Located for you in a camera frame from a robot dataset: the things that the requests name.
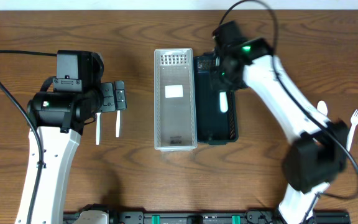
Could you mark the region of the mint green plastic fork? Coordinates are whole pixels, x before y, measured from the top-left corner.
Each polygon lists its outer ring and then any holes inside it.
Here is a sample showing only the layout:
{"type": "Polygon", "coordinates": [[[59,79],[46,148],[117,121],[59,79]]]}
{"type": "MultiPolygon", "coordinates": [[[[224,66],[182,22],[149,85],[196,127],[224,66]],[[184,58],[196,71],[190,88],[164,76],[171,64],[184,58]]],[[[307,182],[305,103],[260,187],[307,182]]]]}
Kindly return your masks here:
{"type": "Polygon", "coordinates": [[[222,113],[226,113],[229,109],[227,93],[225,91],[219,93],[219,108],[222,113]]]}

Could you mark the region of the pale pink plastic spoon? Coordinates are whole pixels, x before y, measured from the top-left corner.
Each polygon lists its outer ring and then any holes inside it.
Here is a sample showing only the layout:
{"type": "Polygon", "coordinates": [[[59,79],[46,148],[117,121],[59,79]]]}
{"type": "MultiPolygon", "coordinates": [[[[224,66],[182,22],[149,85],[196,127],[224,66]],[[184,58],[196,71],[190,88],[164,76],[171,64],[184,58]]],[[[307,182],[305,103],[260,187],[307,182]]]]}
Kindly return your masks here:
{"type": "Polygon", "coordinates": [[[316,109],[323,115],[327,116],[328,115],[328,107],[327,104],[323,101],[320,100],[318,101],[318,104],[316,106],[316,109]]]}

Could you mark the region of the white plastic fork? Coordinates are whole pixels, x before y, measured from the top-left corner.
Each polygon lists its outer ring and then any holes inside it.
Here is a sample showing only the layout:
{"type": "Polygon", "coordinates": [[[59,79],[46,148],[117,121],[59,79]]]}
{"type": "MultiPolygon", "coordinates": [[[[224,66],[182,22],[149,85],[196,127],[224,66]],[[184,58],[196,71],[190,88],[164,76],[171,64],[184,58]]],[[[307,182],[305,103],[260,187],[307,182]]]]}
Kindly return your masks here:
{"type": "Polygon", "coordinates": [[[354,138],[354,133],[355,133],[356,127],[358,125],[358,109],[356,109],[354,111],[354,113],[352,114],[350,122],[351,122],[351,127],[350,127],[350,130],[349,130],[349,134],[347,135],[347,143],[346,143],[346,149],[348,151],[351,150],[351,145],[352,145],[352,141],[353,141],[353,138],[354,138]]]}

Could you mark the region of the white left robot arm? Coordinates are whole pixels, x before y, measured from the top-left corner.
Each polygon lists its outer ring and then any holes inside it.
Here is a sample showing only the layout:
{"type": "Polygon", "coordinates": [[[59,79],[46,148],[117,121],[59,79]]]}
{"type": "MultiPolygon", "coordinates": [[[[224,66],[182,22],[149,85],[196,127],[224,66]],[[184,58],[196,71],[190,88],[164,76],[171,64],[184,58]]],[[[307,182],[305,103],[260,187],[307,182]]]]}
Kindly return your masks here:
{"type": "Polygon", "coordinates": [[[103,83],[104,62],[96,52],[59,50],[57,74],[27,104],[32,122],[29,161],[16,223],[62,223],[71,164],[84,127],[101,113],[126,108],[122,81],[103,83]]]}

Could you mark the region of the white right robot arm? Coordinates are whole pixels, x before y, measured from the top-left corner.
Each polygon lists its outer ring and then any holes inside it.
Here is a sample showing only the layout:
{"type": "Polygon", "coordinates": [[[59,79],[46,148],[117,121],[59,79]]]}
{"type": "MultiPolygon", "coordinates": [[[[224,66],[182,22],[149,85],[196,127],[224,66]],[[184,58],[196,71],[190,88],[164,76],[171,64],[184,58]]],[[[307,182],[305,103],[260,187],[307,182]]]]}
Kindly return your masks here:
{"type": "Polygon", "coordinates": [[[217,59],[211,70],[212,87],[221,91],[251,88],[290,145],[282,162],[288,185],[278,206],[279,221],[309,221],[318,197],[346,169],[347,125],[332,122],[306,99],[265,39],[245,38],[234,21],[218,26],[213,39],[217,59]]]}

